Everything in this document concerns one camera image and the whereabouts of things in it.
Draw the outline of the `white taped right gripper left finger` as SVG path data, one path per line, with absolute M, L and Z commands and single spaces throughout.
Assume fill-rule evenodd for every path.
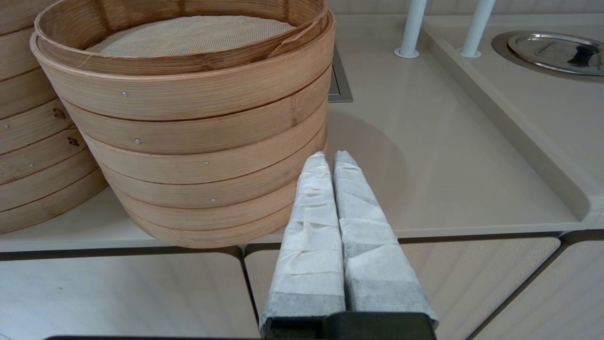
M 260 329 L 271 318 L 324 317 L 346 310 L 343 245 L 332 175 L 322 152 L 305 161 L 296 185 Z

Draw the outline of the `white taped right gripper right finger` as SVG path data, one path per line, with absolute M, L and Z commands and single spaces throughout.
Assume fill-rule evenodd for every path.
M 438 326 L 415 270 L 364 172 L 347 151 L 335 153 L 334 186 L 349 310 L 425 314 Z

